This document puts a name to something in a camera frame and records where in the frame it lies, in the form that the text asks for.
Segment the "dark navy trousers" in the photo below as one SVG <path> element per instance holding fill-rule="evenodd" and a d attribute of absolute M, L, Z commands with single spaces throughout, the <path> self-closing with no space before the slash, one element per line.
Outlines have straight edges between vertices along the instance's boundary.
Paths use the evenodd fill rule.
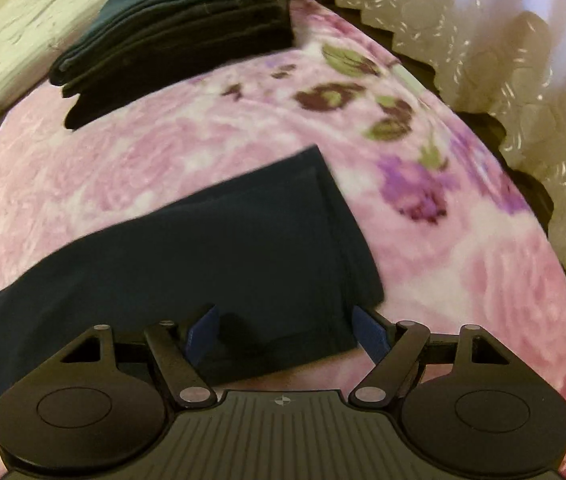
<path fill-rule="evenodd" d="M 98 324 L 139 335 L 212 304 L 213 385 L 352 349 L 384 298 L 371 250 L 316 148 L 79 238 L 0 290 L 0 396 Z"/>

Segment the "stack of folded clothes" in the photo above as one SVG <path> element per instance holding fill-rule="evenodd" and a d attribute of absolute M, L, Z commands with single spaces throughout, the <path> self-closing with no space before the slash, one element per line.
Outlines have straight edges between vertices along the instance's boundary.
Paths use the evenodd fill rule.
<path fill-rule="evenodd" d="M 233 62 L 292 47 L 289 0 L 108 0 L 52 64 L 76 130 L 117 108 Z"/>

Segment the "pink rose blanket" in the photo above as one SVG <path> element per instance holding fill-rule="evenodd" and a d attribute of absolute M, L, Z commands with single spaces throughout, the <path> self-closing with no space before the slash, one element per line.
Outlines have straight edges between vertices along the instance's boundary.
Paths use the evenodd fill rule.
<path fill-rule="evenodd" d="M 397 58 L 313 0 L 297 45 L 84 128 L 40 84 L 0 128 L 0 290 L 76 238 L 319 146 L 381 274 L 387 318 L 490 330 L 566 399 L 566 275 L 501 164 Z M 566 457 L 562 465 L 566 476 Z"/>

